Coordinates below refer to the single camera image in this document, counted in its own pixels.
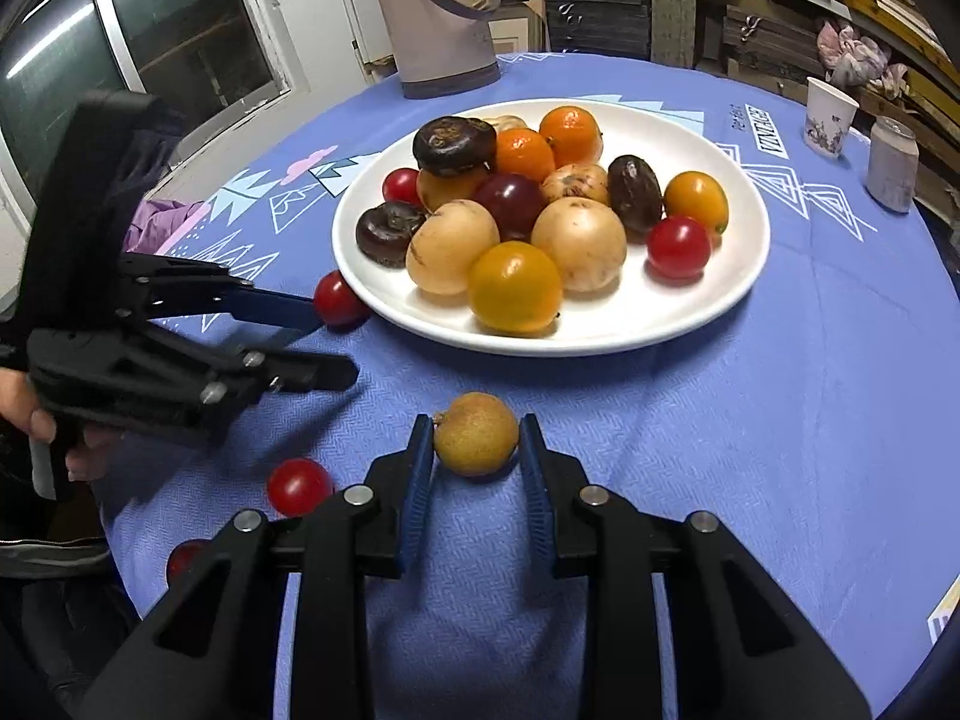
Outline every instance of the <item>human hand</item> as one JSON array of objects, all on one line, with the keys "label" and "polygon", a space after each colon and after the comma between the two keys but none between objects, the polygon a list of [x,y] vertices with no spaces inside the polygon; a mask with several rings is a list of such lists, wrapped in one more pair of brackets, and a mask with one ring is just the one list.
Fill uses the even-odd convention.
[{"label": "human hand", "polygon": [[[40,407],[40,399],[27,374],[0,368],[0,416],[31,439],[50,443],[56,435],[56,421]],[[116,431],[102,425],[86,425],[83,443],[66,453],[71,482],[92,482],[107,473],[109,448],[120,439]]]}]

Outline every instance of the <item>red cherry tomato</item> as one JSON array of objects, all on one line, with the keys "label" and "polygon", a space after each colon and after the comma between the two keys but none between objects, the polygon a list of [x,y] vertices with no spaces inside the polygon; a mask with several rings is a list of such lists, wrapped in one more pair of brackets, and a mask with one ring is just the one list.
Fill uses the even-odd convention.
[{"label": "red cherry tomato", "polygon": [[383,179],[383,199],[395,202],[406,202],[411,205],[422,205],[419,194],[416,193],[416,177],[419,170],[412,167],[398,167],[391,170]]},{"label": "red cherry tomato", "polygon": [[357,298],[339,271],[331,271],[320,279],[313,293],[313,307],[328,327],[347,327],[366,319],[370,309]]},{"label": "red cherry tomato", "polygon": [[333,495],[333,480],[309,458],[285,460],[267,481],[267,499],[284,517],[310,514]]},{"label": "red cherry tomato", "polygon": [[191,538],[190,541],[184,541],[173,548],[170,557],[167,557],[167,586],[173,584],[174,579],[190,567],[194,557],[209,543],[209,538]]},{"label": "red cherry tomato", "polygon": [[647,237],[647,259],[667,278],[700,275],[710,258],[704,225],[688,217],[667,217]]}]

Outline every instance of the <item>plate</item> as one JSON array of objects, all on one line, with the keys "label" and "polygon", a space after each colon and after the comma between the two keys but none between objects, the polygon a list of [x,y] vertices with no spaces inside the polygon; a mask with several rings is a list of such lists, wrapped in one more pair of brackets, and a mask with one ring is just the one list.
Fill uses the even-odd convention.
[{"label": "plate", "polygon": [[604,134],[600,159],[604,167],[621,154],[635,154],[653,168],[661,188],[684,170],[702,170],[720,182],[730,201],[730,226],[701,280],[683,287],[656,282],[644,268],[646,247],[630,244],[619,287],[594,299],[567,295],[551,335],[513,338],[485,329],[467,307],[466,295],[447,302],[430,298],[404,269],[379,266],[357,248],[357,220],[383,201],[384,177],[396,167],[416,167],[411,151],[414,133],[410,133],[381,152],[353,180],[333,218],[333,255],[359,298],[384,319],[419,336],[464,349],[524,357],[581,357],[648,346],[688,333],[736,304],[766,262],[770,220],[752,181],[713,143],[644,111],[590,100],[516,100],[459,115],[488,119],[512,114],[537,127],[558,105],[579,105],[596,117]]}]

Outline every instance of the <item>table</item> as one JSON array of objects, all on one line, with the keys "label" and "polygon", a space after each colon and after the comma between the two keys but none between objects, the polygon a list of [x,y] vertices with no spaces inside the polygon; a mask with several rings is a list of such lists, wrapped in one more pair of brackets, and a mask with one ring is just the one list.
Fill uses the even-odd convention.
[{"label": "table", "polygon": [[[133,602],[147,613],[165,591],[176,543],[212,536],[241,507],[269,512],[264,482],[283,459],[309,455],[338,487],[356,483],[405,445],[417,413],[483,389],[539,415],[550,447],[640,509],[717,512],[879,713],[928,654],[926,618],[960,571],[960,304],[925,225],[865,194],[861,139],[837,163],[807,149],[803,108],[789,100],[627,59],[501,65],[497,84],[457,97],[404,100],[394,78],[331,109],[227,182],[167,250],[310,295],[334,266],[336,196],[373,154],[440,114],[588,95],[680,122],[741,162],[773,228],[752,293],[683,338],[589,360],[483,356],[377,317],[347,336],[304,338],[295,348],[352,354],[358,385],[265,399],[209,454],[124,443],[96,491]],[[167,323],[212,343],[275,337],[229,317]],[[531,569],[520,474],[478,485],[438,469],[431,507],[411,574],[368,593],[378,717],[572,718],[584,585]]]}]

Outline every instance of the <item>chocolate donut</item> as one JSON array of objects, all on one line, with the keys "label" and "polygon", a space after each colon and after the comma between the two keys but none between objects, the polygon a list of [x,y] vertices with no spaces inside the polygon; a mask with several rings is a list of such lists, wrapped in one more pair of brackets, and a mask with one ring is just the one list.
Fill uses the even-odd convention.
[{"label": "chocolate donut", "polygon": [[425,221],[424,209],[405,202],[385,202],[360,215],[357,247],[378,265],[403,268],[410,240]]}]

